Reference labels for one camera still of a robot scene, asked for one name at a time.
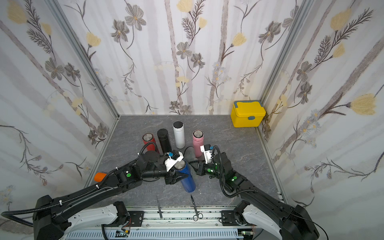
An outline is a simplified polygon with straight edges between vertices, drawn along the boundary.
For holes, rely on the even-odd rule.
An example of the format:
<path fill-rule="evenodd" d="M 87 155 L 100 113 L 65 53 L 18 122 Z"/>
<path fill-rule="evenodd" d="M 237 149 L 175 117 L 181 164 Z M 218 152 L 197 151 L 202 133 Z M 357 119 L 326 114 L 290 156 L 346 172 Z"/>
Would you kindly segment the blue thermos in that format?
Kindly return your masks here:
<path fill-rule="evenodd" d="M 196 189 L 195 181 L 192 177 L 191 171 L 188 167 L 188 164 L 185 160 L 181 160 L 180 162 L 177 162 L 175 165 L 175 170 L 178 173 L 183 174 L 183 179 L 181 180 L 181 183 L 187 193 L 192 193 Z"/>

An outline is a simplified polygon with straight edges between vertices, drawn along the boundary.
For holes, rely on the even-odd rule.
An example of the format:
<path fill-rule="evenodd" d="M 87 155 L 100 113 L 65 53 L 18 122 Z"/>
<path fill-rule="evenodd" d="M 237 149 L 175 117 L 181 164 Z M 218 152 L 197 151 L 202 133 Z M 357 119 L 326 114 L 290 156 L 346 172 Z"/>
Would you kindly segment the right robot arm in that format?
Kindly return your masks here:
<path fill-rule="evenodd" d="M 260 190 L 233 169 L 226 153 L 218 146 L 203 147 L 203 150 L 208 152 L 208 159 L 190 161 L 189 164 L 197 175 L 218 179 L 226 197 L 241 198 L 234 208 L 238 225 L 255 225 L 279 240 L 319 239 L 320 233 L 305 208 L 293 207 Z"/>

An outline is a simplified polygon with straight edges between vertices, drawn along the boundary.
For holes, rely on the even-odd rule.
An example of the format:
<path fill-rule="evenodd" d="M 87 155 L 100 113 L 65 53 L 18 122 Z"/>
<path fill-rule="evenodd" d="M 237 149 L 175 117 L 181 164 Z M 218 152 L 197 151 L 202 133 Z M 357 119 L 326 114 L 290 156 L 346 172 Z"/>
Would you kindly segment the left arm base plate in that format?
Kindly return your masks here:
<path fill-rule="evenodd" d="M 126 217 L 121 227 L 141 227 L 144 220 L 144 213 L 144 211 L 128 211 L 128 216 Z"/>

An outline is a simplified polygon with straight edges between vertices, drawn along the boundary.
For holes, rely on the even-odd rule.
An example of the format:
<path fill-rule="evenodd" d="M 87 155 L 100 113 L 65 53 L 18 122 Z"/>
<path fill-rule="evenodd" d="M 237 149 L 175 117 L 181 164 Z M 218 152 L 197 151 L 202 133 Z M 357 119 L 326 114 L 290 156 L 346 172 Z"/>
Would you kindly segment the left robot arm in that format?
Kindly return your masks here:
<path fill-rule="evenodd" d="M 183 153 L 173 150 L 164 156 L 155 151 L 141 153 L 121 167 L 102 177 L 98 183 L 69 195 L 52 198 L 49 195 L 37 200 L 33 214 L 34 238 L 58 240 L 73 227 L 70 218 L 104 199 L 120 195 L 142 185 L 149 178 L 163 178 L 173 185 L 188 177 L 174 170 L 174 165 L 184 159 Z"/>

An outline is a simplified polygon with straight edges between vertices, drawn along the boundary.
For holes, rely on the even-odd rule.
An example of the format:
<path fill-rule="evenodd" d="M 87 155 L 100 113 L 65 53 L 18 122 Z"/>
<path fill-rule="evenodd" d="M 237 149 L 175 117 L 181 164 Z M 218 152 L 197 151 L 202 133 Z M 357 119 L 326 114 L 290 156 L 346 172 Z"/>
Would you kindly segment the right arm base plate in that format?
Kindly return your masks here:
<path fill-rule="evenodd" d="M 239 226 L 239 213 L 234 210 L 221 211 L 220 222 L 223 226 Z"/>

